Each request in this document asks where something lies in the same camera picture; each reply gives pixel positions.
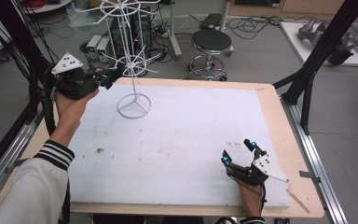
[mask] human hand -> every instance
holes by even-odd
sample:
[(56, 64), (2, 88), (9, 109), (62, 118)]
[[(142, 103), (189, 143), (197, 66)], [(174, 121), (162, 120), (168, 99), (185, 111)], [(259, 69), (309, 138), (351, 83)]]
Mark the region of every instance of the human hand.
[(240, 187), (243, 211), (246, 217), (261, 217), (260, 199), (262, 189), (260, 186), (246, 184), (243, 181), (234, 179)]
[(87, 102), (96, 96), (98, 92), (99, 90), (97, 89), (80, 100), (68, 99), (60, 92), (57, 92), (55, 101), (59, 121), (57, 128), (49, 139), (63, 145), (64, 147), (68, 147), (72, 137), (80, 125), (80, 118), (86, 110)]

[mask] circular base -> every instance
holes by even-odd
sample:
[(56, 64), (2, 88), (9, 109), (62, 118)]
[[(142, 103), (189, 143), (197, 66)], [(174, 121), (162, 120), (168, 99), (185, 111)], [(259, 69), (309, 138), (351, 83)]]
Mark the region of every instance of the circular base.
[(117, 111), (127, 119), (138, 119), (149, 113), (152, 102), (141, 93), (124, 96), (117, 104)]
[(227, 75), (222, 61), (215, 57), (212, 57), (211, 60), (206, 63), (205, 56), (198, 56), (193, 61), (191, 61), (187, 69), (189, 76), (191, 73), (193, 73), (208, 79)]

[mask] desk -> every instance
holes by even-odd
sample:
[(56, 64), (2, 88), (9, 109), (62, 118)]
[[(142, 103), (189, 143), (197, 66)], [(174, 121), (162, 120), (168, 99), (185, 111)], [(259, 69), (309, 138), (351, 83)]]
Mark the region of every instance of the desk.
[[(270, 141), (275, 148), (282, 170), (289, 177), (286, 185), (291, 206), (277, 209), (266, 208), (264, 217), (321, 217), (324, 215), (321, 202), (310, 179), (299, 176), (298, 171), (307, 171), (300, 154), (296, 139), (290, 124), (284, 114), (281, 102), (275, 89), (269, 84), (208, 82), (194, 80), (140, 79), (143, 86), (211, 88), (214, 90), (247, 90), (257, 95), (261, 111), (268, 127)], [(117, 84), (130, 85), (129, 78), (121, 78)], [(22, 157), (32, 157), (48, 138), (44, 125), (41, 125), (32, 138)], [(7, 181), (0, 194), (0, 202), (10, 186), (11, 178)], [(210, 206), (210, 205), (159, 205), (159, 204), (111, 204), (111, 203), (72, 203), (74, 213), (117, 213), (145, 215), (182, 215), (182, 216), (228, 216), (242, 217), (240, 206)]]

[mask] chair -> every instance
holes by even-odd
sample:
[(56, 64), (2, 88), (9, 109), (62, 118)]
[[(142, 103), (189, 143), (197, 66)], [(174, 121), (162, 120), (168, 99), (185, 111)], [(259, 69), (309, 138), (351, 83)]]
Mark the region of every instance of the chair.
[(209, 80), (218, 77), (221, 81), (227, 81), (227, 72), (222, 61), (212, 55), (225, 53), (229, 57), (231, 38), (215, 29), (200, 30), (193, 35), (192, 44), (195, 49), (204, 52), (205, 55), (196, 57), (187, 66), (187, 79), (195, 74)]

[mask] black stool seat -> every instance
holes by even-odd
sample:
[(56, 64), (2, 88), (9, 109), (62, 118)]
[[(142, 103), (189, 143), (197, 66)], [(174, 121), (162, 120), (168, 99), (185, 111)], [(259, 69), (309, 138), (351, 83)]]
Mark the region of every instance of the black stool seat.
[(216, 30), (200, 30), (193, 35), (193, 43), (204, 50), (225, 50), (231, 46), (231, 38)]

